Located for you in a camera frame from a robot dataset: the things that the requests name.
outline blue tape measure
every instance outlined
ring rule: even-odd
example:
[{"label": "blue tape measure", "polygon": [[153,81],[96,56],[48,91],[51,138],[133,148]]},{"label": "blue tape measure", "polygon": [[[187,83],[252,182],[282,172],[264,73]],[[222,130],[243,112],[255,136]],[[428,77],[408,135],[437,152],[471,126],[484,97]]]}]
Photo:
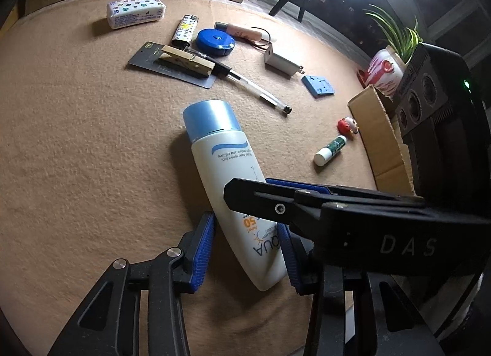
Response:
[{"label": "blue tape measure", "polygon": [[217,29],[202,29],[196,38],[196,46],[211,56],[226,56],[232,53],[235,40],[229,34]]}]

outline pen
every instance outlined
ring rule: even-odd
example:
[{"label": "pen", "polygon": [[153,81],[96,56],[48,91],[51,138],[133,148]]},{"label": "pen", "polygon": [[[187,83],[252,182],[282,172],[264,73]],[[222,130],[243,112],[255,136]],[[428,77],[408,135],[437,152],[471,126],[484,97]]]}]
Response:
[{"label": "pen", "polygon": [[195,49],[192,49],[191,47],[185,47],[184,51],[186,51],[188,53],[193,53],[193,54],[195,54],[195,55],[197,55],[203,59],[206,59],[208,61],[211,61],[212,63],[215,63],[215,67],[212,71],[213,74],[215,74],[217,76],[229,78],[229,80],[232,80],[233,82],[242,86],[249,93],[252,93],[254,96],[259,98],[260,100],[263,100],[264,102],[266,102],[271,107],[279,109],[279,111],[283,112],[286,115],[288,115],[289,113],[292,112],[292,108],[288,104],[283,103],[280,99],[278,99],[272,93],[269,93],[267,90],[263,89],[261,86],[257,85],[256,83],[254,83],[250,79],[247,79],[245,76],[235,72],[228,65],[221,63],[220,61],[214,59],[213,57],[210,57],[207,54],[204,54],[204,53],[201,53]]}]

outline black speaker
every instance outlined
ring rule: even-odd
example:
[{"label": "black speaker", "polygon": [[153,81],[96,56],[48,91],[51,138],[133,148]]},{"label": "black speaker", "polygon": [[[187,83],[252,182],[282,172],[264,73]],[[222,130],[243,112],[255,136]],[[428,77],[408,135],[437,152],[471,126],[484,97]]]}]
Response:
[{"label": "black speaker", "polygon": [[487,215],[491,135],[463,58],[420,43],[392,101],[416,193],[436,206]]}]

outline blue bottle cap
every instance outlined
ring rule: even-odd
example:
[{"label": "blue bottle cap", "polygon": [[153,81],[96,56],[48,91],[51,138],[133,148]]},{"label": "blue bottle cap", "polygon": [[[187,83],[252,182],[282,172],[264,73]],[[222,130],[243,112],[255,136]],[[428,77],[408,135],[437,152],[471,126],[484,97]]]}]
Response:
[{"label": "blue bottle cap", "polygon": [[198,32],[196,46],[211,56],[226,56],[232,53],[235,40],[229,34],[217,29],[202,29]]},{"label": "blue bottle cap", "polygon": [[234,110],[222,100],[191,104],[183,111],[183,118],[191,143],[215,132],[241,130]]}]

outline power adapter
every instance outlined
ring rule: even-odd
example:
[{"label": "power adapter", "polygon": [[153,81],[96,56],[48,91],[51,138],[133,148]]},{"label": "power adapter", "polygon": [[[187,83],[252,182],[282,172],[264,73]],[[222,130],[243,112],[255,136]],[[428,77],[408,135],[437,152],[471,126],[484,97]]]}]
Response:
[{"label": "power adapter", "polygon": [[271,43],[264,53],[265,64],[279,69],[288,76],[294,76],[297,72],[304,74],[303,66],[294,61],[293,58],[293,53],[290,50],[281,48],[275,43],[274,49],[273,43]]}]

